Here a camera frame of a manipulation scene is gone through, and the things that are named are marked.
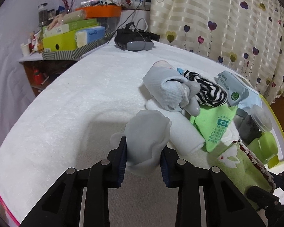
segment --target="white plush blanket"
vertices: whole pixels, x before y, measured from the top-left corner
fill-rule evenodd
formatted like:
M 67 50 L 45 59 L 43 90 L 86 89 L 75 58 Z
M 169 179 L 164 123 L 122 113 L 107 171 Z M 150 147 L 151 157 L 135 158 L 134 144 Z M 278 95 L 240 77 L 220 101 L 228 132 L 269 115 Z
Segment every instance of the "white plush blanket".
M 135 53 L 110 42 L 62 74 L 20 117 L 0 148 L 0 196 L 19 222 L 67 168 L 88 168 L 106 158 L 111 135 L 123 132 L 150 99 L 142 78 L 154 62 L 167 60 L 211 80 L 226 69 L 154 45 Z M 186 159 L 209 167 L 202 151 Z M 146 178 L 126 173 L 120 189 L 109 189 L 111 226 L 174 226 L 176 205 L 177 189 L 165 187 L 159 168 Z

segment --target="curtain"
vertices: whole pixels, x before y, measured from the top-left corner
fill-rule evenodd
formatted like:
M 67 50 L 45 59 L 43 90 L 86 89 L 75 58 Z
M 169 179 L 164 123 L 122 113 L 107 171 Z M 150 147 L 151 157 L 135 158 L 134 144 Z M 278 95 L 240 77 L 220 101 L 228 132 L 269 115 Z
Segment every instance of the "curtain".
M 246 77 L 269 103 L 284 96 L 284 9 L 278 0 L 152 0 L 150 31 Z

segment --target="white rabbit applique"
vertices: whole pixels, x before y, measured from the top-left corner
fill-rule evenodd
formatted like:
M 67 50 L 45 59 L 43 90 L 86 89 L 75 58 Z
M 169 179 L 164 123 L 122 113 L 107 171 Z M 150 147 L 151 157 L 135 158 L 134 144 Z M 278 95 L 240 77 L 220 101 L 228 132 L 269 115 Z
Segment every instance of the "white rabbit applique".
M 228 168 L 236 168 L 236 164 L 240 163 L 240 160 L 237 158 L 238 150 L 235 144 L 233 144 L 229 149 L 222 153 L 217 159 L 222 162 Z

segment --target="zebra print cloth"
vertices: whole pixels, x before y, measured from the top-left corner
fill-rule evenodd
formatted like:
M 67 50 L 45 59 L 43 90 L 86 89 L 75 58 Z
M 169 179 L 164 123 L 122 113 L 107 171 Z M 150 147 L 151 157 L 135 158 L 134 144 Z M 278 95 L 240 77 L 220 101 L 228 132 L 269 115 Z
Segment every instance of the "zebra print cloth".
M 181 75 L 186 77 L 190 81 L 196 81 L 200 83 L 201 89 L 196 95 L 196 99 L 200 104 L 211 107 L 218 107 L 226 103 L 228 94 L 220 85 L 201 77 L 196 72 L 190 72 L 186 69 L 182 72 Z

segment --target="green round logo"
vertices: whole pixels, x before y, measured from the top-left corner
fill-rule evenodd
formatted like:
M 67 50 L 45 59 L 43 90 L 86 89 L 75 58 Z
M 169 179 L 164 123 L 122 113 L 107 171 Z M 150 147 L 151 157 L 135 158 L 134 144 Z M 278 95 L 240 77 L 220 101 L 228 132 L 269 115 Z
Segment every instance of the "green round logo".
M 233 101 L 236 101 L 236 100 L 238 100 L 238 98 L 239 98 L 239 93 L 238 92 L 234 92 L 234 93 L 232 93 L 231 94 L 231 99 L 233 100 Z

